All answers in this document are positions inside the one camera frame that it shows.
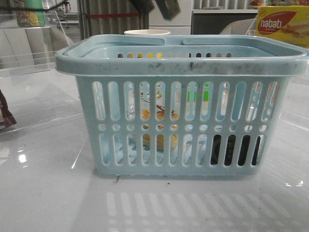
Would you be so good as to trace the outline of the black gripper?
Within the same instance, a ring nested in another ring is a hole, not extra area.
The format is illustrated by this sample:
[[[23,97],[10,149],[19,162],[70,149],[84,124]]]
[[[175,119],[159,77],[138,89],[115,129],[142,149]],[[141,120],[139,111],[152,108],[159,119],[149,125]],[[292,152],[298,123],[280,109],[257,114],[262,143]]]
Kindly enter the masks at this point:
[[[153,0],[129,0],[129,2],[141,15],[148,15],[155,9]],[[165,20],[172,20],[181,12],[177,0],[155,0],[155,3]]]

